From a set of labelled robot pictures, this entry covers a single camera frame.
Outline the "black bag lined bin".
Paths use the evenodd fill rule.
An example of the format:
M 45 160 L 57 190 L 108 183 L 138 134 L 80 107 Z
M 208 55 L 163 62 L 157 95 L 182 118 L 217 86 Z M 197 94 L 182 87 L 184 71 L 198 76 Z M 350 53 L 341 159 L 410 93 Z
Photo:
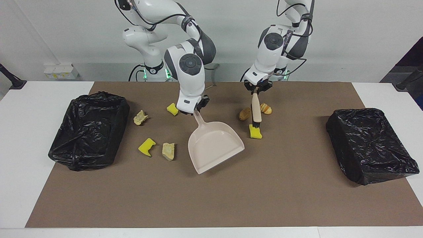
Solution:
M 335 110 L 326 131 L 340 169 L 352 182 L 368 185 L 420 173 L 382 110 Z
M 72 171 L 103 169 L 115 161 L 130 106 L 107 92 L 70 101 L 48 157 Z

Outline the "beige stone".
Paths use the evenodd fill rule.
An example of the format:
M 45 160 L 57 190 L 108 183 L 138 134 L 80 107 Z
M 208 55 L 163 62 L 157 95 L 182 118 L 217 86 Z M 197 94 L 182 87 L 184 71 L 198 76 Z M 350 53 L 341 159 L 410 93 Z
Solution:
M 162 155 L 168 161 L 173 161 L 175 158 L 175 143 L 163 143 Z

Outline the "black stand foot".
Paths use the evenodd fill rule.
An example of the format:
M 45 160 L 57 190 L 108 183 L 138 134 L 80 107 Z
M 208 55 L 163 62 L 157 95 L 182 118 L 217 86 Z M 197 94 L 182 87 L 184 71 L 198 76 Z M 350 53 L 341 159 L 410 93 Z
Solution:
M 27 80 L 21 80 L 19 77 L 9 72 L 8 69 L 6 69 L 1 63 L 0 72 L 12 83 L 12 86 L 9 88 L 10 90 L 20 90 L 27 83 Z
M 423 80 L 423 63 L 411 72 L 411 74 L 409 74 L 404 80 L 398 83 L 392 83 L 392 85 L 398 92 L 406 92 L 406 88 L 409 84 L 421 80 Z

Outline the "white wall socket box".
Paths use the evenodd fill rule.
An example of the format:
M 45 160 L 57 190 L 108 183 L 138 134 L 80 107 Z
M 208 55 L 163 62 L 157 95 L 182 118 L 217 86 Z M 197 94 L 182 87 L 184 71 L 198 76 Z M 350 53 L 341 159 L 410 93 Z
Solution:
M 72 63 L 70 64 L 45 64 L 44 74 L 48 79 L 52 80 L 74 80 L 79 77 L 79 72 Z

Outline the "beige plastic dustpan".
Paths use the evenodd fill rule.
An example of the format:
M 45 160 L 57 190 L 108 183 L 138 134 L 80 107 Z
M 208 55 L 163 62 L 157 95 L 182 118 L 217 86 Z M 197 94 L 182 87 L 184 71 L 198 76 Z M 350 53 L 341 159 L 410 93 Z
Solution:
M 193 116 L 198 127 L 189 137 L 188 152 L 198 174 L 245 150 L 242 139 L 229 125 L 218 121 L 205 122 L 197 110 Z

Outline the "brown paper table mat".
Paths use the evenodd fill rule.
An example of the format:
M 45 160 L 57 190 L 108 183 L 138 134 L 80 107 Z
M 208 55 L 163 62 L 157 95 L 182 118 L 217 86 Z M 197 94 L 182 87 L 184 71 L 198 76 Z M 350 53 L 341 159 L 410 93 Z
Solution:
M 75 172 L 55 164 L 26 227 L 422 226 L 423 207 L 406 178 L 361 186 L 337 164 L 326 122 L 337 109 L 363 108 L 351 83 L 276 82 L 260 93 L 273 113 L 262 139 L 251 139 L 238 113 L 251 95 L 241 83 L 206 91 L 206 121 L 230 125 L 245 150 L 198 175 L 187 143 L 193 116 L 173 116 L 176 82 L 96 82 L 127 99 L 131 110 L 115 162 Z M 137 126 L 143 110 L 149 118 Z M 138 147 L 157 144 L 152 157 Z M 175 143 L 174 160 L 162 155 Z

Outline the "notched yellow sponge chunk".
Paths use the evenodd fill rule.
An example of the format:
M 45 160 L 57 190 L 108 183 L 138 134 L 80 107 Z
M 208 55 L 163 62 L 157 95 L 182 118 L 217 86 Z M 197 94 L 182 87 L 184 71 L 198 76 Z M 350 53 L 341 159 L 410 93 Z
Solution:
M 157 143 L 153 140 L 153 139 L 151 139 L 151 138 L 147 138 L 143 143 L 142 143 L 142 145 L 140 145 L 139 147 L 138 147 L 138 150 L 142 153 L 142 154 L 144 154 L 144 155 L 146 155 L 146 156 L 148 156 L 148 157 L 152 157 L 152 155 L 150 154 L 150 149 L 153 147 L 153 146 L 155 146 Z

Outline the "beige handled black bristle brush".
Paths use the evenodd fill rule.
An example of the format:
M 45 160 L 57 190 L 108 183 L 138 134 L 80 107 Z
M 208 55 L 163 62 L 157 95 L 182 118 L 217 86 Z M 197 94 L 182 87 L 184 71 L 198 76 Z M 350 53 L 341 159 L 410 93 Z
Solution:
M 260 103 L 259 103 L 257 92 L 254 92 L 252 94 L 251 113 L 252 113 L 252 126 L 254 128 L 260 128 L 262 117 L 261 117 Z

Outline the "cream torn croissant piece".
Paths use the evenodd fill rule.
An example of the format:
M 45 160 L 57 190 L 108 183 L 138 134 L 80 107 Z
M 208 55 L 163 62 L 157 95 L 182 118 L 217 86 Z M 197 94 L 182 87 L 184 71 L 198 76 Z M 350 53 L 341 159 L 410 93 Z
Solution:
M 140 111 L 140 112 L 138 112 L 138 113 L 136 114 L 136 116 L 133 118 L 133 121 L 134 121 L 134 123 L 135 123 L 137 126 L 141 126 L 141 125 L 142 125 L 142 123 L 143 123 L 144 121 L 146 121 L 148 118 L 149 118 L 149 116 L 148 116 L 147 114 L 145 114 L 145 112 L 144 112 L 143 110 L 141 110 L 141 111 Z

